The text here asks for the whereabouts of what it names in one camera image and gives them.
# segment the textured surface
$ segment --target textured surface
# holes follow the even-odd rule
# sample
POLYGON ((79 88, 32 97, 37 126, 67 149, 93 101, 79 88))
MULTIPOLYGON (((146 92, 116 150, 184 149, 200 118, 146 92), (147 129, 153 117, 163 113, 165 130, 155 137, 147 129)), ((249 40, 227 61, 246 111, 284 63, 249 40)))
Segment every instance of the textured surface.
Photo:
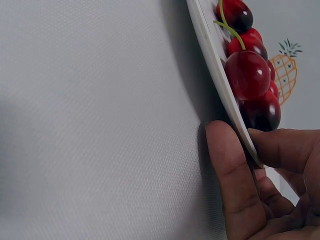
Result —
POLYGON ((184 0, 0 1, 0 75, 0 239, 223 239, 184 0))

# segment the dark red cherry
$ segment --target dark red cherry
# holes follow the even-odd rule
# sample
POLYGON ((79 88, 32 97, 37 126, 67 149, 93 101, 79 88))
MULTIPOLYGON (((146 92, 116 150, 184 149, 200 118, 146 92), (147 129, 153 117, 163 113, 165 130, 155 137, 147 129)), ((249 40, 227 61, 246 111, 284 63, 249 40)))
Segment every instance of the dark red cherry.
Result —
POLYGON ((255 29, 255 28, 250 28, 248 31, 247 31, 247 33, 248 34, 253 34, 253 35, 255 35, 262 43, 264 42, 263 40, 262 40, 262 37, 261 37, 261 34, 258 32, 258 30, 257 29, 255 29))
POLYGON ((273 93, 273 95, 279 100, 279 89, 275 81, 270 81, 270 86, 268 91, 273 93))
MULTIPOLYGON (((223 0, 223 13, 228 25, 237 33, 247 32, 254 23, 254 17, 248 6, 240 0, 223 0)), ((220 6, 216 6, 216 14, 222 21, 220 6)))
POLYGON ((274 65, 270 62, 270 60, 268 60, 266 63, 268 64, 268 67, 269 67, 271 81, 274 81, 276 78, 274 65))
POLYGON ((267 62, 253 51, 233 53, 224 66, 232 92, 242 101, 264 95, 270 86, 270 72, 267 62))
POLYGON ((247 128, 264 132, 276 130, 281 121, 280 104, 270 91, 255 100, 245 101, 240 112, 247 128))
MULTIPOLYGON (((268 60, 267 50, 259 38, 257 38, 255 35, 253 35, 251 33, 247 33, 247 32, 241 34, 240 37, 245 45, 246 50, 255 52, 255 53, 259 54, 261 57, 263 57, 264 60, 266 60, 266 61, 268 60)), ((231 40, 231 42, 228 44, 227 50, 228 50, 229 56, 235 52, 239 52, 242 50, 241 44, 236 37, 234 37, 231 40)))

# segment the plate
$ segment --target plate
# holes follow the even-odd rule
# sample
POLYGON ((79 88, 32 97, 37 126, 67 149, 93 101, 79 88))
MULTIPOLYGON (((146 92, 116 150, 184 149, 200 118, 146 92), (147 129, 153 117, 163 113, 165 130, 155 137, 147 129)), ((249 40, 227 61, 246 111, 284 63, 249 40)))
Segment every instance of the plate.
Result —
POLYGON ((224 70, 224 64, 227 60, 226 43, 231 39, 223 28, 214 23, 217 20, 214 13, 217 4, 218 0, 187 0, 198 42, 225 111, 254 162, 260 168, 264 168, 265 166, 259 160, 257 150, 249 136, 224 70))

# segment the green stem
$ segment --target green stem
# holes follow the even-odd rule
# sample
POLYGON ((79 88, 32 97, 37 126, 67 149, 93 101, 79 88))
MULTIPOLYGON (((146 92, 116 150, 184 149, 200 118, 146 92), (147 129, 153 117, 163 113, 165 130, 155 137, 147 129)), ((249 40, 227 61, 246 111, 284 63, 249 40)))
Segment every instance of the green stem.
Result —
POLYGON ((225 17, 225 13, 224 13, 224 5, 223 5, 223 0, 219 0, 219 7, 220 7, 220 14, 221 14, 221 19, 222 22, 229 27, 226 17, 225 17))
POLYGON ((238 40, 239 40, 239 43, 241 45, 241 48, 242 50, 246 50, 246 46, 245 46, 245 43, 244 41, 242 40, 242 38, 240 37, 240 35, 235 31, 233 30, 231 27, 229 27, 228 25, 225 25, 223 22, 219 22, 219 21, 213 21, 215 24, 218 24, 222 27, 225 27, 226 29, 228 29, 228 31, 234 35, 238 40))

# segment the finger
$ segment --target finger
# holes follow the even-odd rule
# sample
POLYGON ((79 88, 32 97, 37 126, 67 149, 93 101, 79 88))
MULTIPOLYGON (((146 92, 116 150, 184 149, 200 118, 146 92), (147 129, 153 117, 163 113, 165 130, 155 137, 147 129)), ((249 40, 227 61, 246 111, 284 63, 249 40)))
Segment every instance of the finger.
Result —
POLYGON ((303 174, 315 212, 320 215, 320 130, 249 130, 260 160, 273 168, 303 174))
POLYGON ((256 169, 254 170, 255 178, 259 182, 260 179, 264 178, 267 176, 266 170, 263 169, 256 169))
POLYGON ((304 182, 304 177, 301 174, 295 174, 292 172, 288 172, 283 169, 276 169, 277 173, 279 173, 283 179, 290 185, 293 191, 298 195, 298 197, 305 194, 306 186, 304 182))
POLYGON ((249 240, 261 240, 269 239, 268 237, 284 233, 287 231, 292 231, 298 228, 297 219, 292 215, 285 215, 280 218, 274 218, 267 222, 266 226, 252 237, 249 240))
POLYGON ((228 239, 247 239, 266 224, 266 214, 242 146, 222 121, 207 125, 206 138, 221 189, 228 239))
POLYGON ((248 131, 260 160, 273 168, 303 174, 307 161, 320 153, 320 130, 248 131))
POLYGON ((316 237, 314 239, 318 239, 318 236, 320 236, 320 228, 307 226, 302 229, 275 234, 268 237, 267 240, 310 240, 312 237, 316 237))
POLYGON ((281 195, 269 177, 262 177, 259 181, 260 200, 272 211, 275 218, 292 213, 295 206, 281 195))

